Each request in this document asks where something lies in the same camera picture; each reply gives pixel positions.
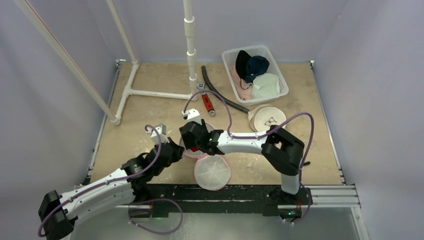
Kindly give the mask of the pink-rimmed mesh laundry bag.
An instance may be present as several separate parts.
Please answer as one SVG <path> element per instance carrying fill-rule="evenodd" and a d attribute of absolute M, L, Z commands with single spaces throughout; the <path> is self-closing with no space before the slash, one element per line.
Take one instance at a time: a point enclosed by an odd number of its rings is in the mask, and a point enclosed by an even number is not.
<path fill-rule="evenodd" d="M 207 130 L 214 128 L 206 123 Z M 182 137 L 180 145 L 185 148 Z M 208 191 L 218 191 L 225 187 L 231 177 L 231 170 L 227 161 L 220 155 L 210 155 L 200 150 L 186 149 L 183 152 L 187 157 L 196 159 L 194 164 L 194 178 L 196 183 Z"/>

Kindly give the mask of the pale green bra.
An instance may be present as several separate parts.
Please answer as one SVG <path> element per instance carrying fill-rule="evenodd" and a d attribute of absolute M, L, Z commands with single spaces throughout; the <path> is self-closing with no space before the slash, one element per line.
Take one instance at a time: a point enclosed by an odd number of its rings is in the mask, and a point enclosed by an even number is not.
<path fill-rule="evenodd" d="M 256 77 L 252 83 L 252 98 L 260 99 L 280 94 L 280 79 L 272 73 Z"/>

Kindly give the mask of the black bra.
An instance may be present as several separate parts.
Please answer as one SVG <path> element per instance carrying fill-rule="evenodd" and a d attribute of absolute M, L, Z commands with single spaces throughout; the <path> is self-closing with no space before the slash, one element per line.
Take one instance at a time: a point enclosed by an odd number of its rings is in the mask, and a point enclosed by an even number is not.
<path fill-rule="evenodd" d="M 248 65 L 248 61 L 251 59 L 251 55 L 249 55 L 246 51 L 244 50 L 240 50 L 238 52 L 236 61 L 235 61 L 235 70 L 240 78 L 240 80 L 244 81 L 244 83 L 246 84 L 246 87 L 242 86 L 242 82 L 240 81 L 240 87 L 243 90 L 247 90 L 248 87 L 251 86 L 251 84 L 246 81 L 246 77 L 247 77 L 247 65 Z"/>

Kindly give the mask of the dark blue bra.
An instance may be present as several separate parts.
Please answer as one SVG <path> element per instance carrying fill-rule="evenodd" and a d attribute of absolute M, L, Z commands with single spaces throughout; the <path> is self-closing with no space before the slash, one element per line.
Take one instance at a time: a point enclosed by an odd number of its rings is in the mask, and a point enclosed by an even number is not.
<path fill-rule="evenodd" d="M 245 82 L 250 84 L 253 83 L 256 77 L 263 75 L 269 68 L 269 61 L 260 55 L 252 56 L 246 63 L 246 76 Z"/>

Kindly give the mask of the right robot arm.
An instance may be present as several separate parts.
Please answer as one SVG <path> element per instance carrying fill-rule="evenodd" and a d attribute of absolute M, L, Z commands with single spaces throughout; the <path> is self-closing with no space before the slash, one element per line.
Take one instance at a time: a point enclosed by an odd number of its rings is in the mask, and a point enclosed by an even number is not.
<path fill-rule="evenodd" d="M 200 150 L 210 156 L 232 153 L 262 155 L 281 174 L 282 200 L 288 204 L 300 198 L 301 167 L 309 150 L 304 142 L 280 125 L 261 132 L 231 133 L 209 131 L 206 123 L 189 121 L 179 128 L 186 149 Z"/>

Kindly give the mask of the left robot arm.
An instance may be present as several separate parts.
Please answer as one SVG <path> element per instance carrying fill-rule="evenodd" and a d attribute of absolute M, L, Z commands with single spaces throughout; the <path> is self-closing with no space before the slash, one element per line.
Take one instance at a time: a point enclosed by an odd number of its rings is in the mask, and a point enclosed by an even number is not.
<path fill-rule="evenodd" d="M 164 197 L 154 198 L 148 182 L 178 162 L 184 150 L 168 138 L 100 180 L 62 194 L 50 191 L 38 210 L 41 220 L 38 236 L 61 240 L 73 232 L 77 223 L 116 206 L 165 201 Z"/>

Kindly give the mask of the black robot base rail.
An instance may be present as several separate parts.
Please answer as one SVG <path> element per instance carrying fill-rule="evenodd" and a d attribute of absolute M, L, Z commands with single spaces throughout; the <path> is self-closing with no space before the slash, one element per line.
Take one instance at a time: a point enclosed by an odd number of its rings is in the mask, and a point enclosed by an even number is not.
<path fill-rule="evenodd" d="M 230 184 L 217 191 L 196 184 L 150 183 L 138 186 L 131 205 L 145 205 L 154 218 L 170 213 L 261 214 L 264 217 L 301 218 L 312 204 L 309 188 L 295 195 L 282 191 L 280 185 Z"/>

